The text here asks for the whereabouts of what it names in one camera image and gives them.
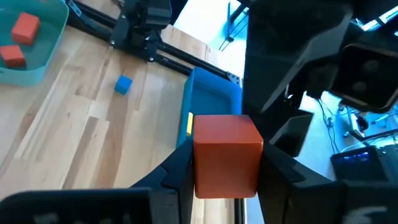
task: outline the blue cube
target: blue cube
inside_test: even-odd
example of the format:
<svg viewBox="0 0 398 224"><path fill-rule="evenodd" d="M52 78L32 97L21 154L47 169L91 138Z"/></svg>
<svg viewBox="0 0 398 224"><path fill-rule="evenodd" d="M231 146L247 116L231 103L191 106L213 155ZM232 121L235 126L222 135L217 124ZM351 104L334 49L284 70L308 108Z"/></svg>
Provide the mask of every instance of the blue cube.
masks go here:
<svg viewBox="0 0 398 224"><path fill-rule="evenodd" d="M129 91L131 83L132 80L129 77L121 75L118 82L116 83L116 86L114 87L114 90L120 94L125 95Z"/></svg>

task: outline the wooden table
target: wooden table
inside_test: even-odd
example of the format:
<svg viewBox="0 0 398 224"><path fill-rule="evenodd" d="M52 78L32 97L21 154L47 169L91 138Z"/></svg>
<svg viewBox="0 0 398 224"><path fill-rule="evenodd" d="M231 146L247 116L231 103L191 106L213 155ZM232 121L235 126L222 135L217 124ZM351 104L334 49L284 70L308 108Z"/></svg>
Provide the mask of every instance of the wooden table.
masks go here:
<svg viewBox="0 0 398 224"><path fill-rule="evenodd" d="M85 4L116 17L110 0ZM168 27L163 40L217 65L218 51ZM120 74L134 83L114 92ZM32 189L129 187L175 149L187 78L67 27L44 81L0 85L0 198ZM232 200L194 200L192 223L232 223Z"/></svg>

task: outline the floor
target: floor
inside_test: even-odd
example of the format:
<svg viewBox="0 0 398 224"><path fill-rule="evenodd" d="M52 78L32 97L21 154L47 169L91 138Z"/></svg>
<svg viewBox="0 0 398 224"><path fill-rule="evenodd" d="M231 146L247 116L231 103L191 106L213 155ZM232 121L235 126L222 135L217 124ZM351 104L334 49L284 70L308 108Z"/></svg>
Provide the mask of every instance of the floor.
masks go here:
<svg viewBox="0 0 398 224"><path fill-rule="evenodd" d="M228 3L229 0L189 0L175 27L218 49L225 40ZM232 0L231 5L236 8L239 6L239 3L236 0ZM229 44L223 51L230 57L227 57L228 59L222 65L222 69L233 72L240 77L243 77L244 71L246 35L247 29L243 29L236 36L235 41ZM359 142L352 137L343 138L343 134L350 127L346 111L338 111L340 99L325 92L322 96L322 101L333 113L330 114L325 109L326 116L331 117L334 124L335 141L338 150L345 151L363 147L362 144L358 144ZM328 130L323 123L320 106L314 99L304 96L301 109L314 113L314 117L302 151L296 159L315 172L334 180L335 176L330 164L330 156L333 155L333 150L328 137ZM379 133L383 131L383 128L382 123L371 126L367 134ZM392 140L389 138L380 141L377 140L376 144L392 144ZM248 224L263 224L264 221L258 198L250 198L247 203Z"/></svg>

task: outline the yellow tag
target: yellow tag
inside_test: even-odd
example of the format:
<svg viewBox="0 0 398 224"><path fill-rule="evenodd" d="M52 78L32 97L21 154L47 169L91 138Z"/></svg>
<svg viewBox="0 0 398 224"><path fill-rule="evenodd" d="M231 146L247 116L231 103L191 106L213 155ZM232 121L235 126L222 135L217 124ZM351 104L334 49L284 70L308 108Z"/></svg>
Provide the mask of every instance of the yellow tag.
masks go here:
<svg viewBox="0 0 398 224"><path fill-rule="evenodd" d="M193 121L193 114L191 112L189 112L188 125L187 125L187 136L191 136L191 134L192 134L192 121Z"/></svg>

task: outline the red cube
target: red cube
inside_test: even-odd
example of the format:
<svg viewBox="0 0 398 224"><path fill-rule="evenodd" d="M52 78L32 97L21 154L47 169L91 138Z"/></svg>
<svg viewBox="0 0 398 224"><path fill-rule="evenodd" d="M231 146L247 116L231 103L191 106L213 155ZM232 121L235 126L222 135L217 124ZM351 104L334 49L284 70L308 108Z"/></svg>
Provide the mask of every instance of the red cube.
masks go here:
<svg viewBox="0 0 398 224"><path fill-rule="evenodd" d="M255 196L262 145L262 137L248 116L196 116L193 125L196 196Z"/></svg>
<svg viewBox="0 0 398 224"><path fill-rule="evenodd" d="M18 45L0 47L0 55L8 68L25 67L25 57Z"/></svg>
<svg viewBox="0 0 398 224"><path fill-rule="evenodd" d="M32 45L39 29L40 19L37 16L22 12L12 28L12 39L18 44Z"/></svg>

